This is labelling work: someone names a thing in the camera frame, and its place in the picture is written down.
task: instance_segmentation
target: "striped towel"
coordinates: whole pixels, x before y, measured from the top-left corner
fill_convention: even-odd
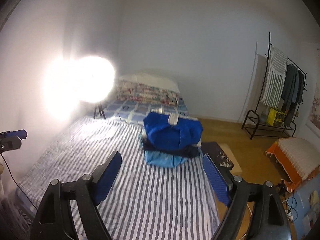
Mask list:
[[[268,63],[268,76],[261,102],[266,106],[278,108],[283,90],[288,57],[275,46],[271,46]]]

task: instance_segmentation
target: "orange cloth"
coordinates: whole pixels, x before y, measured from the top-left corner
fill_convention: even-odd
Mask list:
[[[297,173],[297,171],[295,170],[290,160],[287,158],[284,152],[278,147],[278,141],[276,141],[273,145],[271,145],[271,147],[268,150],[266,150],[266,154],[273,154],[276,157],[276,159],[279,161],[279,163],[282,165],[285,172],[288,174],[291,182],[284,181],[284,184],[287,187],[287,191],[291,193],[302,183],[302,179]],[[307,179],[312,179],[318,174],[319,174],[319,169],[315,168],[309,174]]]

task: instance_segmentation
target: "cable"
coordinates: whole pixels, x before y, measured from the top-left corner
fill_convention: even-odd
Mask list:
[[[247,209],[248,209],[248,211],[249,211],[249,213],[250,213],[250,217],[249,217],[249,219],[250,219],[250,218],[251,218],[251,216],[252,216],[252,211],[251,211],[251,209],[250,209],[250,207],[249,207],[248,203],[247,203]],[[244,235],[243,235],[243,236],[241,236],[241,237],[239,238],[239,240],[241,240],[242,238],[244,238],[246,235],[247,235],[247,233],[244,233]]]
[[[17,182],[15,181],[15,179],[13,178],[12,173],[11,173],[10,168],[9,168],[9,165],[8,165],[7,162],[5,161],[5,158],[3,157],[3,155],[2,155],[2,154],[0,154],[0,155],[1,155],[2,159],[3,159],[4,162],[5,162],[5,165],[7,165],[7,168],[8,168],[8,170],[9,170],[10,175],[11,175],[11,178],[13,179],[13,181],[15,182],[15,184],[17,185],[17,187],[22,191],[22,193],[27,197],[27,199],[30,201],[30,203],[31,203],[31,204],[34,206],[34,208],[38,211],[38,209],[36,208],[36,206],[35,206],[35,205],[31,202],[31,200],[28,198],[27,194],[24,193],[24,191],[19,187],[18,183],[17,183]]]
[[[293,193],[292,196],[288,197],[287,200],[282,201],[282,203],[286,204],[286,209],[285,210],[287,211],[287,214],[291,212],[291,215],[288,217],[288,219],[290,219],[291,216],[293,217],[292,210],[296,212],[297,216],[296,216],[296,218],[294,220],[292,220],[292,223],[293,223],[298,219],[298,212],[295,210],[297,205],[298,205],[298,202],[294,197],[294,192],[292,192],[292,193]]]

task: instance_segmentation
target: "yellow box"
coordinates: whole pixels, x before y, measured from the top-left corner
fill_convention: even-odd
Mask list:
[[[281,127],[285,113],[279,112],[276,109],[271,108],[268,114],[267,124],[274,127]]]

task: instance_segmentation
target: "hanging clothes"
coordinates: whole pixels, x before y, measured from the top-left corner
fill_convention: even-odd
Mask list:
[[[282,107],[282,111],[286,113],[286,117],[284,119],[285,126],[290,126],[291,121],[295,115],[297,104],[299,104],[302,100],[304,88],[304,76],[302,72],[293,64],[291,65],[288,65],[288,68],[290,66],[291,71],[295,72],[295,77],[291,80],[291,91],[289,93],[289,97],[285,99],[285,104]]]
[[[266,106],[277,108],[284,87],[288,57],[275,46],[271,46],[267,82],[262,97]]]
[[[295,89],[295,86],[297,84],[296,83],[297,77],[299,78],[297,68],[293,64],[289,64],[287,66],[286,78],[284,81],[284,88],[281,94],[281,98],[284,100],[281,111],[284,113],[287,113],[289,111],[294,93],[295,93],[295,97],[297,98],[297,88]]]
[[[298,104],[300,104],[301,101],[302,101],[303,90],[304,90],[304,75],[303,75],[303,73],[299,70]]]

